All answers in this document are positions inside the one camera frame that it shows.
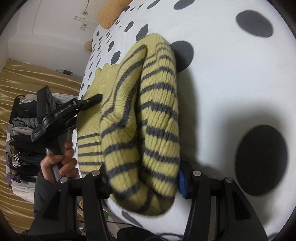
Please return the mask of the black jacket sleeve forearm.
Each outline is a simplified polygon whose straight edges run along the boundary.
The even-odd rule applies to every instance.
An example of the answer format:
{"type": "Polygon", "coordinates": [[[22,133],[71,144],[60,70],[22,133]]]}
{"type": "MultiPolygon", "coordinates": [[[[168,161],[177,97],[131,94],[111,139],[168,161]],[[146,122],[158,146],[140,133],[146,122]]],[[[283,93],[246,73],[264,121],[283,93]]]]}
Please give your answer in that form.
{"type": "Polygon", "coordinates": [[[38,174],[35,197],[35,219],[25,234],[25,240],[86,240],[78,233],[77,194],[78,180],[65,177],[66,182],[50,183],[38,174]]]}

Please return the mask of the person's left hand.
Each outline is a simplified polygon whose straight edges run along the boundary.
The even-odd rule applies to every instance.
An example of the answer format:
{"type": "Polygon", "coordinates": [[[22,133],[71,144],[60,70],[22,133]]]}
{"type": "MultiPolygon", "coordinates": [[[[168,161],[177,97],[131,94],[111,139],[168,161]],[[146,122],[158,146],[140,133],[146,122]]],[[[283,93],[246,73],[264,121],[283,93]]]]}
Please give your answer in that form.
{"type": "Polygon", "coordinates": [[[62,167],[59,169],[61,176],[76,177],[78,174],[78,169],[75,167],[77,160],[73,158],[73,143],[71,141],[66,141],[64,147],[66,148],[64,155],[49,154],[41,161],[41,172],[43,177],[50,183],[56,182],[52,171],[52,166],[55,164],[62,164],[62,167]]]}

